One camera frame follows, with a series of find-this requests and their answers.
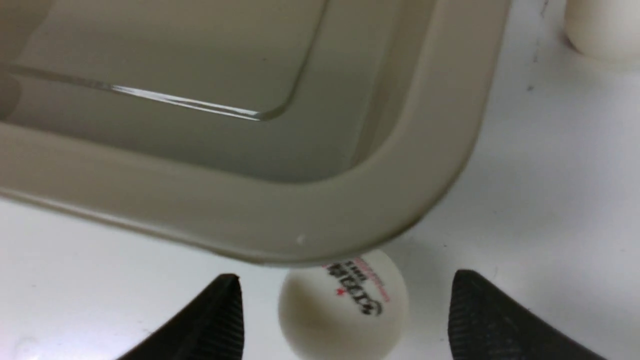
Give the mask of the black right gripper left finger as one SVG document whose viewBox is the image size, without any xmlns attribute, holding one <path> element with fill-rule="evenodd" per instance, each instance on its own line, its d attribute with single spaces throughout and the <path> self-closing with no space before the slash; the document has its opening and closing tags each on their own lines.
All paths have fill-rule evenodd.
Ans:
<svg viewBox="0 0 640 360">
<path fill-rule="evenodd" d="M 179 313 L 121 360 L 241 360 L 243 294 L 236 274 L 218 275 Z"/>
</svg>

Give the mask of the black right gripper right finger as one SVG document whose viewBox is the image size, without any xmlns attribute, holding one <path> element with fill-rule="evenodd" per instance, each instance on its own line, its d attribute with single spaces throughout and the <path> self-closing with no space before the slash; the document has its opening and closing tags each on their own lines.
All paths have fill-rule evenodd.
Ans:
<svg viewBox="0 0 640 360">
<path fill-rule="evenodd" d="M 447 336 L 455 360 L 599 360 L 471 269 L 452 281 Z"/>
</svg>

